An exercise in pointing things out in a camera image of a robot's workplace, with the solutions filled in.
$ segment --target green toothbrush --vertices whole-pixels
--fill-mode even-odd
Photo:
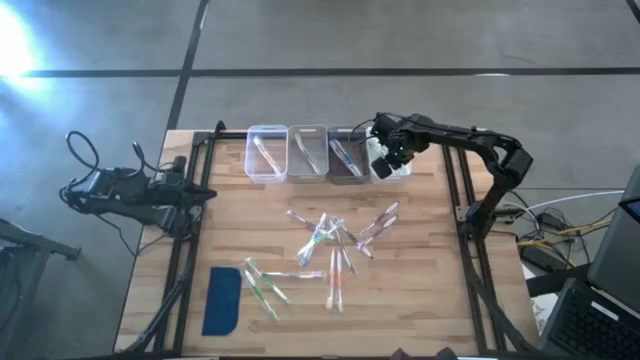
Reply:
[[[260,280],[262,280],[263,283],[265,283],[276,294],[278,294],[278,296],[282,299],[282,301],[284,301],[286,304],[291,304],[291,301],[289,301],[289,299],[282,292],[282,290],[280,290],[280,288],[278,288],[276,284],[274,284],[273,281],[271,281],[269,276],[265,275],[262,271],[260,271],[260,269],[258,268],[258,265],[256,265],[256,262],[253,260],[253,258],[249,257],[245,260],[245,262],[251,268],[251,270],[253,270],[253,272],[256,273],[258,277],[260,277]]]
[[[258,300],[260,301],[260,303],[262,304],[264,309],[267,310],[267,313],[269,313],[269,316],[274,320],[280,320],[278,318],[278,315],[276,314],[276,312],[273,311],[271,306],[269,306],[269,303],[267,302],[267,299],[264,298],[264,294],[262,293],[262,290],[260,290],[260,288],[256,284],[256,281],[253,280],[253,276],[251,276],[251,273],[249,273],[249,271],[247,269],[244,269],[244,268],[241,269],[241,270],[242,271],[240,273],[242,274],[242,277],[247,282],[247,284],[249,284],[249,287],[251,288],[251,291],[258,298]]]

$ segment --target floor tile line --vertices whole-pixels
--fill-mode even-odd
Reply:
[[[178,77],[180,69],[114,69],[114,70],[32,70],[20,77],[24,78],[137,78],[137,77]]]
[[[171,111],[169,112],[169,119],[167,120],[166,126],[167,130],[173,130],[178,127],[182,104],[187,93],[187,85],[189,84],[189,71],[193,67],[193,62],[196,57],[196,51],[198,50],[198,43],[200,42],[200,35],[202,33],[202,24],[204,22],[208,6],[209,0],[200,0],[200,5],[198,5],[198,11],[196,12],[196,18],[193,23],[193,29],[191,30],[191,37],[189,38],[189,46],[187,47],[184,64],[182,65],[182,73],[180,75],[180,80],[178,80],[178,86],[176,88],[175,96],[173,97],[173,103],[171,104]]]
[[[185,56],[193,65],[195,47]],[[263,77],[367,77],[367,76],[572,76],[572,75],[640,75],[640,67],[594,68],[281,68],[281,69],[122,69],[122,70],[33,70],[27,78],[263,78]]]

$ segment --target wooden table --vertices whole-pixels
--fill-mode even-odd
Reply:
[[[193,131],[169,131],[161,162],[188,157],[192,136]],[[398,347],[412,355],[434,355],[446,346],[460,355],[477,354],[440,147],[416,156],[406,183],[386,186],[253,184],[244,173],[244,153],[243,140],[216,142],[209,185],[218,196],[208,202],[203,216],[183,355],[389,356]],[[492,178],[479,157],[468,156],[481,198]],[[460,193],[464,198],[462,186]],[[342,217],[357,233],[394,201],[400,202],[399,221],[372,243],[375,260],[366,260],[351,247],[357,275],[343,274],[344,313],[325,310],[326,282],[276,279],[293,304],[282,304],[265,288],[281,318],[274,322],[243,284],[236,329],[228,336],[201,335],[211,267],[238,266],[251,256],[265,271],[299,270],[294,256],[310,232],[285,214],[288,209],[314,222],[322,212]],[[145,229],[142,244],[158,234],[157,229]],[[158,309],[170,245],[170,239],[162,240],[137,259],[116,350],[133,342]],[[316,249],[308,270],[326,271],[330,248]],[[500,306],[536,344],[538,333],[513,237],[490,234],[487,248]],[[177,306],[169,319],[167,347],[176,313]],[[491,338],[486,311],[483,317]]]

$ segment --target clear plastic container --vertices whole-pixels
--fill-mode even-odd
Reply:
[[[329,172],[327,128],[323,125],[291,126],[288,141],[289,180],[295,183],[323,182]]]
[[[329,180],[336,185],[364,184],[369,178],[369,163],[365,145],[357,145],[364,140],[365,130],[357,129],[349,140],[349,134],[352,130],[352,127],[332,127],[327,135],[329,139]],[[331,147],[331,140],[337,140],[353,159],[355,166],[360,171],[359,176],[355,175],[336,155]]]
[[[367,128],[367,137],[371,135],[371,127]],[[409,175],[411,175],[411,163],[407,165],[403,165],[397,170],[392,170],[391,175],[384,179],[380,179],[378,174],[371,167],[371,162],[379,157],[384,157],[389,153],[389,149],[386,146],[380,145],[378,139],[371,138],[367,139],[367,156],[369,157],[369,171],[371,172],[371,183],[376,185],[391,185],[391,184],[399,184],[403,182],[403,180],[407,179]]]
[[[247,131],[244,172],[254,183],[287,181],[288,132],[284,125],[254,125]]]

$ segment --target blue mat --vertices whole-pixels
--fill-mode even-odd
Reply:
[[[204,310],[203,336],[230,334],[238,324],[242,279],[236,268],[212,267]]]

